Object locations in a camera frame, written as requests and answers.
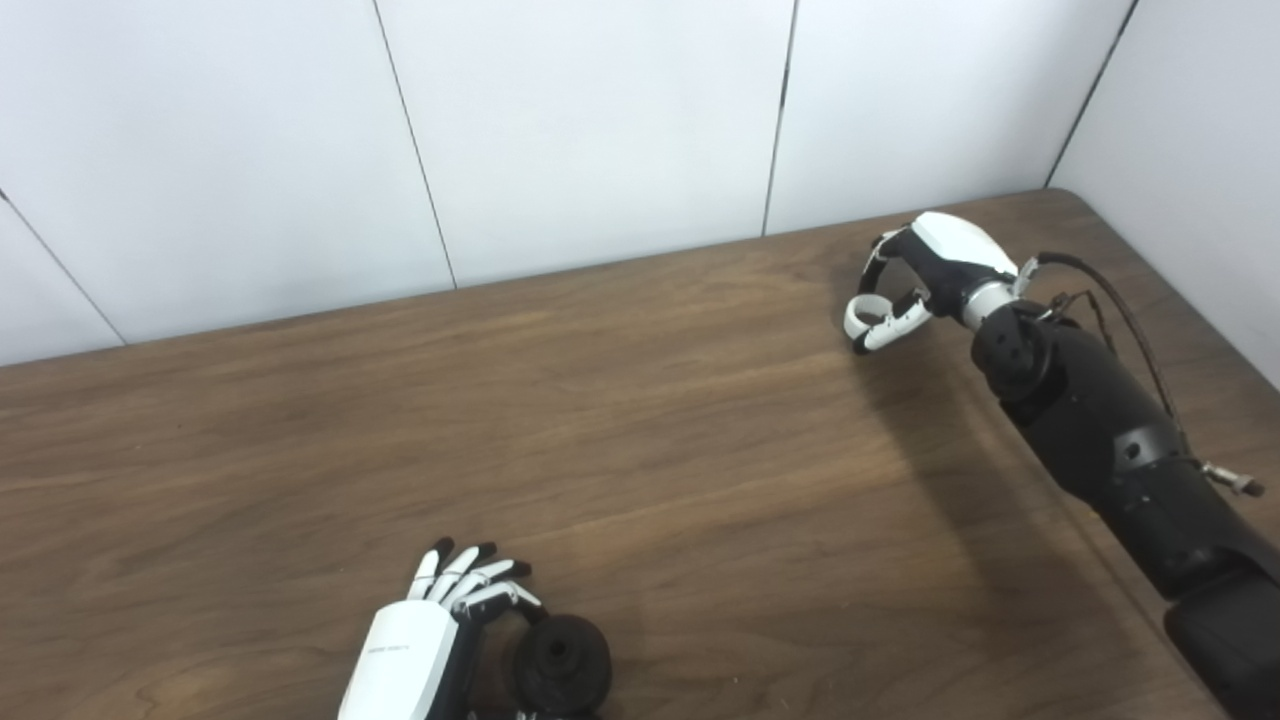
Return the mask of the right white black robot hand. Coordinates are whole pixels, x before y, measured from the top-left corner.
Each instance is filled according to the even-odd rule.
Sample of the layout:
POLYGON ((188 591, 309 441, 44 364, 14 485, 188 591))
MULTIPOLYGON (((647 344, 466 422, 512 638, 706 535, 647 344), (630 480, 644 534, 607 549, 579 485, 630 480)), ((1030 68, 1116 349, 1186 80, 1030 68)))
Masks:
POLYGON ((852 351, 865 356, 911 334, 932 318, 950 318, 977 333, 996 310, 1018 300, 1019 266, 980 227, 947 213, 924 211, 870 246, 858 292, 844 313, 852 351), (877 292, 891 263, 920 284, 892 300, 877 292))

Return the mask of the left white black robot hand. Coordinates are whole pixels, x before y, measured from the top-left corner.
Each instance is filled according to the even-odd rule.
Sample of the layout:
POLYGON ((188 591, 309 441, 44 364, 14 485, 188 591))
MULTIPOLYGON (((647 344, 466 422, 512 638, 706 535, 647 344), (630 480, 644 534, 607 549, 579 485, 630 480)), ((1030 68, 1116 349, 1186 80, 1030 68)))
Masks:
POLYGON ((342 719, 596 719, 614 665, 600 628, 553 614, 524 587, 529 564, 492 542, 438 539, 401 600, 379 609, 340 700, 342 719), (526 632, 509 653, 508 708, 472 702, 486 629, 515 612, 526 632))

